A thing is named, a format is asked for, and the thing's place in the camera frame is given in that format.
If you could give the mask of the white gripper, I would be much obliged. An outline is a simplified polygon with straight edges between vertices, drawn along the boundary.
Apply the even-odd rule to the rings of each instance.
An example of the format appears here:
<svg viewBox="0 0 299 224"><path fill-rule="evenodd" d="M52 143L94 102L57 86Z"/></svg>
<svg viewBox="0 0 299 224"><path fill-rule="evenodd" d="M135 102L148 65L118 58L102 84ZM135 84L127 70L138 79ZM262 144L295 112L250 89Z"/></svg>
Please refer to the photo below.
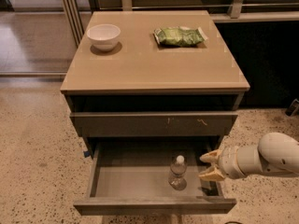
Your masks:
<svg viewBox="0 0 299 224"><path fill-rule="evenodd" d="M225 176L231 179L246 177L241 169L244 164L245 147L226 147L223 151L219 149L210 151L200 157L200 161L205 163L217 163L220 170L211 166L199 173L199 177L204 181L223 181Z"/></svg>

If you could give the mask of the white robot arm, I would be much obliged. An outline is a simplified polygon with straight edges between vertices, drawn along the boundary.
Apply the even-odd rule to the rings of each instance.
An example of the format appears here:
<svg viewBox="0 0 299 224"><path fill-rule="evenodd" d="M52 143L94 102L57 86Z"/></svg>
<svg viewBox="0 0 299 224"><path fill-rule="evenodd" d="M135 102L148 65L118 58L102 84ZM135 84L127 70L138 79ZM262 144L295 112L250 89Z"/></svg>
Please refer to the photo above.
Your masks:
<svg viewBox="0 0 299 224"><path fill-rule="evenodd" d="M199 173L205 181L239 179L249 175L299 176L299 142L284 133L267 133L257 145L210 151L200 161L211 166Z"/></svg>

